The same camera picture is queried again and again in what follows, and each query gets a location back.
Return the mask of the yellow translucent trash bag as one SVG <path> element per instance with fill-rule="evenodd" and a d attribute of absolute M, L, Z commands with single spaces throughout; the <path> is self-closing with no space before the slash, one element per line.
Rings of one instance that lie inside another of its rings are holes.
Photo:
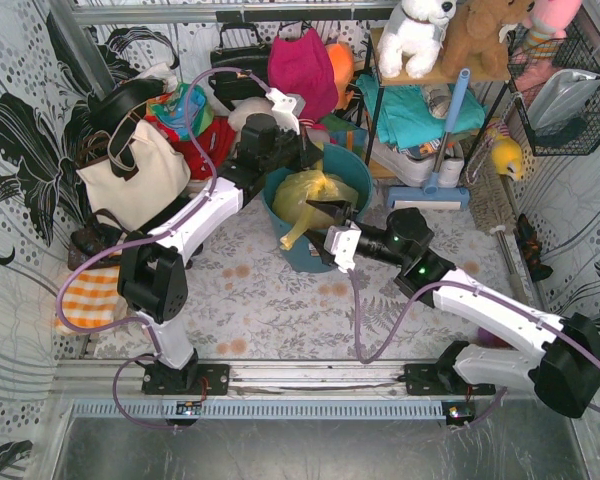
<path fill-rule="evenodd" d="M 321 169 L 304 170 L 288 175 L 276 189 L 272 211 L 289 224 L 280 237 L 280 247 L 290 250 L 309 229 L 328 229 L 334 219 L 306 203 L 312 201 L 349 201 L 357 203 L 358 192 L 334 174 Z"/>

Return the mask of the light blue floor squeegee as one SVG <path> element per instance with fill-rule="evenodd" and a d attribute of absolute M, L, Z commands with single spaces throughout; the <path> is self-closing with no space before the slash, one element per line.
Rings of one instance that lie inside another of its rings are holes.
<path fill-rule="evenodd" d="M 449 111 L 445 120 L 444 135 L 440 149 L 429 178 L 421 188 L 391 187 L 387 197 L 387 205 L 392 210 L 418 208 L 422 210 L 465 210 L 470 199 L 469 191 L 464 187 L 444 188 L 440 186 L 439 176 L 449 136 L 453 133 L 465 92 L 469 85 L 471 71 L 463 68 L 458 74 L 452 92 Z"/>

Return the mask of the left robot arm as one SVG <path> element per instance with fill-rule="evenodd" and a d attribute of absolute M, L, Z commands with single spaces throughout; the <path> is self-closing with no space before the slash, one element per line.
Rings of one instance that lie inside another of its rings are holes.
<path fill-rule="evenodd" d="M 155 344 L 152 359 L 141 363 L 143 393 L 208 393 L 209 380 L 199 370 L 197 351 L 179 317 L 188 296 L 186 263 L 225 220 L 259 194 L 270 173 L 311 169 L 322 159 L 322 147 L 306 130 L 284 130 L 272 116 L 252 114 L 234 156 L 220 165 L 216 178 L 179 210 L 167 209 L 156 217 L 153 229 L 131 233 L 132 246 L 121 255 L 117 291 Z"/>

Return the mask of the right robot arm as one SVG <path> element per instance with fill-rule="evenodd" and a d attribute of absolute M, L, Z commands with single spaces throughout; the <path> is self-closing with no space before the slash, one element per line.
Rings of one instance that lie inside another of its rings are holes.
<path fill-rule="evenodd" d="M 503 348 L 453 342 L 435 364 L 444 389 L 492 384 L 530 392 L 569 418 L 591 408 L 600 388 L 600 335 L 588 317 L 543 312 L 481 284 L 430 248 L 434 233 L 416 208 L 391 212 L 379 229 L 355 221 L 347 201 L 309 204 L 334 221 L 324 233 L 306 233 L 325 264 L 352 281 L 358 256 L 392 264 L 410 303 L 462 317 L 505 342 Z"/>

